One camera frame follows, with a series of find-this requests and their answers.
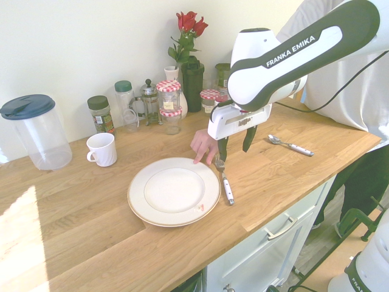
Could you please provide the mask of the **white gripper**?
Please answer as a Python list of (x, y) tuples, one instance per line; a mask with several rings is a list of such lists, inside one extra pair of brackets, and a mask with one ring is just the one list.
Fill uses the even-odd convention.
[(215, 140), (218, 140), (219, 156), (225, 162), (227, 158), (228, 137), (246, 130), (242, 150), (247, 152), (256, 134), (257, 125), (265, 122), (272, 109), (268, 104), (254, 112), (245, 112), (234, 104), (214, 107), (210, 115), (207, 132)]

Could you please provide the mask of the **person's bare hand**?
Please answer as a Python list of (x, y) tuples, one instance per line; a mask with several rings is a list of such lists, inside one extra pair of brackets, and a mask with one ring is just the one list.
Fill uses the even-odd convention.
[(205, 161), (210, 165), (218, 152), (218, 141), (208, 134), (207, 129), (198, 130), (190, 143), (190, 147), (196, 153), (193, 160), (194, 164), (199, 163), (207, 153)]

